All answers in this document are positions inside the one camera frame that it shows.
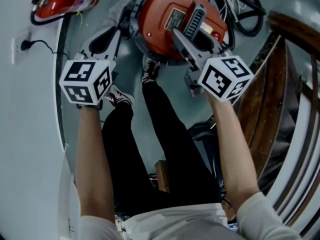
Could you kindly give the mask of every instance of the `label sticker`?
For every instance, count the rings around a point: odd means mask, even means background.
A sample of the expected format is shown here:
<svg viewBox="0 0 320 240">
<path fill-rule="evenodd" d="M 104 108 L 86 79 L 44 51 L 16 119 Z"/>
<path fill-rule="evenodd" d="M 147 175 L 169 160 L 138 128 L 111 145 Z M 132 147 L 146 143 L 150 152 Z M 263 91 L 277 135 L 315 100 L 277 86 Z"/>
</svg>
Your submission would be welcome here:
<svg viewBox="0 0 320 240">
<path fill-rule="evenodd" d="M 68 12 L 81 12 L 92 5 L 93 0 L 76 0 Z"/>
<path fill-rule="evenodd" d="M 169 31 L 172 31 L 174 28 L 180 28 L 182 22 L 184 22 L 185 17 L 186 13 L 173 8 L 164 28 Z"/>
<path fill-rule="evenodd" d="M 214 31 L 214 29 L 208 24 L 206 24 L 204 21 L 201 23 L 200 28 L 207 32 L 209 35 L 211 35 L 212 31 Z"/>
</svg>

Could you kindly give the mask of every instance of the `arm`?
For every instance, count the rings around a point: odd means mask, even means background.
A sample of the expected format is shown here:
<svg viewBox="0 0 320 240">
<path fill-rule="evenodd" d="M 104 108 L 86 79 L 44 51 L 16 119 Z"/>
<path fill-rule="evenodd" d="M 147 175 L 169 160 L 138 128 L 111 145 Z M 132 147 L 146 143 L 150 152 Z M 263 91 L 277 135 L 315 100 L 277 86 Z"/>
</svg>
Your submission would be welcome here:
<svg viewBox="0 0 320 240">
<path fill-rule="evenodd" d="M 255 165 L 230 101 L 219 102 L 209 93 L 206 97 L 217 126 L 224 187 L 237 212 L 246 200 L 260 191 Z"/>
<path fill-rule="evenodd" d="M 81 216 L 95 216 L 115 223 L 114 192 L 100 115 L 93 108 L 82 107 L 80 112 L 75 182 Z"/>
</svg>

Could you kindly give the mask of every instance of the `fire extinguisher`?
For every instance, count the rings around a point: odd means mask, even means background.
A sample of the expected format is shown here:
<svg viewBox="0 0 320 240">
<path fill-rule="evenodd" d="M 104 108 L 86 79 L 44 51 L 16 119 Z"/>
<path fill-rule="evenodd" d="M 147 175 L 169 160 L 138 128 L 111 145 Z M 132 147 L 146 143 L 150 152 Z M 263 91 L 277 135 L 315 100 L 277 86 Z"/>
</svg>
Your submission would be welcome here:
<svg viewBox="0 0 320 240">
<path fill-rule="evenodd" d="M 31 23 L 36 26 L 45 25 L 68 15 L 86 11 L 95 7 L 100 0 L 32 0 L 33 8 L 30 16 Z M 35 15 L 41 19 L 51 18 L 45 21 L 37 21 Z"/>
</svg>

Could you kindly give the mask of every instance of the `black pants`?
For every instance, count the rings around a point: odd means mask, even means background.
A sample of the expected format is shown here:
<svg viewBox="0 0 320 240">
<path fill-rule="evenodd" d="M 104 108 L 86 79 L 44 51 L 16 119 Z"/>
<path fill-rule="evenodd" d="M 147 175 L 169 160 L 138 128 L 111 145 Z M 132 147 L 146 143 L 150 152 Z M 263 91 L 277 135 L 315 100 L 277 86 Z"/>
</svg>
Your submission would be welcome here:
<svg viewBox="0 0 320 240">
<path fill-rule="evenodd" d="M 168 165 L 170 193 L 152 187 L 131 132 L 133 111 L 119 103 L 105 120 L 102 135 L 114 190 L 115 212 L 123 219 L 159 209 L 221 203 L 218 182 L 156 82 L 143 95 Z"/>
</svg>

